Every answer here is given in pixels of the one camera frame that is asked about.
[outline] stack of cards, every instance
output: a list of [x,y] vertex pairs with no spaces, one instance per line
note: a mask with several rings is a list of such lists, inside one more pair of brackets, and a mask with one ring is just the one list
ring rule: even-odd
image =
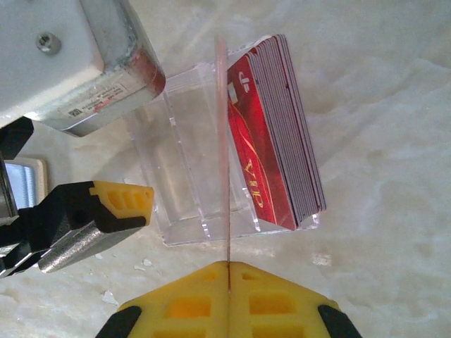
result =
[[229,123],[257,217],[295,230],[326,209],[286,38],[228,70]]

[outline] clear plastic box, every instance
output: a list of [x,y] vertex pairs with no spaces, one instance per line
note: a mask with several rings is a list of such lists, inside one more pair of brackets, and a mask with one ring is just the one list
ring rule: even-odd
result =
[[[250,44],[228,54],[228,65]],[[256,217],[228,125],[228,158],[220,158],[215,63],[199,63],[166,80],[163,94],[124,118],[135,145],[147,184],[155,189],[154,214],[167,245],[226,239],[288,231]],[[229,170],[221,170],[228,164]],[[221,175],[229,172],[230,212],[224,210]],[[316,228],[317,215],[302,223]]]

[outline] marble table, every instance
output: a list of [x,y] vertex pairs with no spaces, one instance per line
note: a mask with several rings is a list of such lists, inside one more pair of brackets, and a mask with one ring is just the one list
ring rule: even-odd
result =
[[[451,330],[451,2],[131,1],[167,75],[284,33],[328,210],[316,230],[233,242],[233,259],[335,299],[364,337]],[[144,182],[125,123],[82,139],[43,125],[21,156],[50,187]],[[101,255],[0,281],[2,337],[93,337],[121,304],[225,258],[222,243],[167,247],[152,223]]]

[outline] screw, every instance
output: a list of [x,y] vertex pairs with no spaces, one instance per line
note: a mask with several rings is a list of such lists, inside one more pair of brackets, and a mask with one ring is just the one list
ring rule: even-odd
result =
[[36,38],[36,47],[45,54],[54,55],[61,49],[61,41],[50,32],[43,32]]

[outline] yellow plastic block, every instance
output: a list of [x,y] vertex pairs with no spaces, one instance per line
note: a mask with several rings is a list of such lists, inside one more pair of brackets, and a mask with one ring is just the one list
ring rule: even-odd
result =
[[128,338],[330,338],[319,305],[336,302],[244,263],[216,262],[127,302],[141,316]]
[[330,338],[319,305],[336,302],[245,263],[230,264],[230,337]]
[[142,313],[128,338],[226,338],[228,268],[217,262],[122,305]]
[[154,190],[133,184],[93,181],[91,195],[99,196],[100,202],[117,218],[144,216],[146,225],[154,204]]

